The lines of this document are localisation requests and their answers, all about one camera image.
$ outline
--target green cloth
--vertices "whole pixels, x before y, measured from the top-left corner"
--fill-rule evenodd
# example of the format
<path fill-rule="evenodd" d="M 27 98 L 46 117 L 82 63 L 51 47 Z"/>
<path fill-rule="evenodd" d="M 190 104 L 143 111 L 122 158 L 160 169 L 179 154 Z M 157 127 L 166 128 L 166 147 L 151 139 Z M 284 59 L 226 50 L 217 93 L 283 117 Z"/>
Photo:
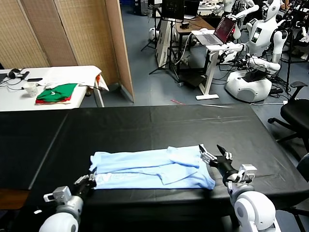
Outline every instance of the green cloth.
<path fill-rule="evenodd" d="M 56 88 L 46 89 L 37 97 L 37 100 L 59 102 L 71 96 L 76 86 L 77 84 L 66 84 L 57 86 Z"/>

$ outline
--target white desk leg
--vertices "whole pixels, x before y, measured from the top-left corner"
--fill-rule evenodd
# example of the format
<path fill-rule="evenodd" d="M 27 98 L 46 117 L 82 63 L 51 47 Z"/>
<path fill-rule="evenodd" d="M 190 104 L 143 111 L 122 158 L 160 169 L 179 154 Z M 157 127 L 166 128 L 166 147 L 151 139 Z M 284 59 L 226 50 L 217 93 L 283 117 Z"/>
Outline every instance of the white desk leg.
<path fill-rule="evenodd" d="M 103 108 L 104 107 L 104 102 L 103 102 L 103 99 L 102 99 L 101 92 L 98 89 L 98 83 L 96 81 L 95 81 L 95 88 L 93 88 L 93 92 L 95 94 L 97 106 L 99 108 Z"/>
<path fill-rule="evenodd" d="M 215 67 L 217 65 L 217 59 L 218 59 L 219 51 L 212 51 L 210 53 L 211 57 L 211 63 L 208 65 L 207 70 L 209 70 L 209 75 L 207 76 L 206 85 L 203 86 L 203 84 L 199 84 L 199 89 L 202 91 L 203 95 L 196 96 L 197 100 L 208 100 L 208 99 L 217 99 L 219 96 L 217 94 L 209 94 L 209 90 L 211 88 L 211 83 L 215 71 Z"/>

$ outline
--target black tablecloth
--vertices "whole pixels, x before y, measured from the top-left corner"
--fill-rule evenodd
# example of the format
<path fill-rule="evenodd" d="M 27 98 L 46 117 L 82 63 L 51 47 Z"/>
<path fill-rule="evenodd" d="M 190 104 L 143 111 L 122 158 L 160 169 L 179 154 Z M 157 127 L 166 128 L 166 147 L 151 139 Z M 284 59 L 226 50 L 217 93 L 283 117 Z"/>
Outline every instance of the black tablecloth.
<path fill-rule="evenodd" d="M 233 153 L 233 166 L 257 167 L 253 185 L 277 209 L 297 204 L 309 185 L 281 151 L 249 105 L 150 106 L 70 111 L 26 203 L 45 205 L 42 196 L 68 185 L 89 168 L 96 151 L 120 152 L 192 146 L 203 143 L 214 155 L 217 144 Z M 143 220 L 233 212 L 226 187 L 216 169 L 213 191 L 204 189 L 95 190 L 83 217 Z"/>
<path fill-rule="evenodd" d="M 28 189 L 68 110 L 0 113 L 0 189 Z"/>

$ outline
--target office chair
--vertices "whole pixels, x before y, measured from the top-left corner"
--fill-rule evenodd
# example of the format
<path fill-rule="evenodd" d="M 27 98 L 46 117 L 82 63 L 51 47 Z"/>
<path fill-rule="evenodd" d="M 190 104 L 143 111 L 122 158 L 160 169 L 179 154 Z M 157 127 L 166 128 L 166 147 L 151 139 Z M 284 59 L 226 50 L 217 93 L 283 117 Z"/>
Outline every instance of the office chair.
<path fill-rule="evenodd" d="M 308 167 L 309 167 L 309 153 L 300 160 L 297 166 L 297 170 L 300 172 L 300 174 L 304 177 L 304 179 L 307 182 L 309 181 L 309 168 Z M 304 215 L 304 216 L 309 217 L 309 199 L 306 199 L 291 208 L 284 209 L 284 211 L 293 214 L 300 231 L 306 232 L 304 225 L 302 221 L 300 220 L 299 215 Z"/>
<path fill-rule="evenodd" d="M 278 143 L 294 138 L 301 138 L 304 142 L 307 152 L 309 152 L 309 100 L 299 99 L 295 97 L 306 84 L 296 81 L 291 84 L 292 88 L 296 88 L 288 103 L 281 107 L 280 115 L 288 123 L 282 122 L 279 119 L 272 117 L 268 119 L 268 123 L 277 122 L 280 125 L 294 131 L 295 133 L 285 138 L 277 140 Z"/>

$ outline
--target light blue shirt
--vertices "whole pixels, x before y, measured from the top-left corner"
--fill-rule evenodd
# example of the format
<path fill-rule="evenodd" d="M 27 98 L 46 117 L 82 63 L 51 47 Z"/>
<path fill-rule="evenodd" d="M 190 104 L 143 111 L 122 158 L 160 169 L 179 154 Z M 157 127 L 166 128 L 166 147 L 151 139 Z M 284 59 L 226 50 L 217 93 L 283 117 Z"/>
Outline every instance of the light blue shirt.
<path fill-rule="evenodd" d="M 213 189 L 198 146 L 140 152 L 96 152 L 96 189 Z"/>

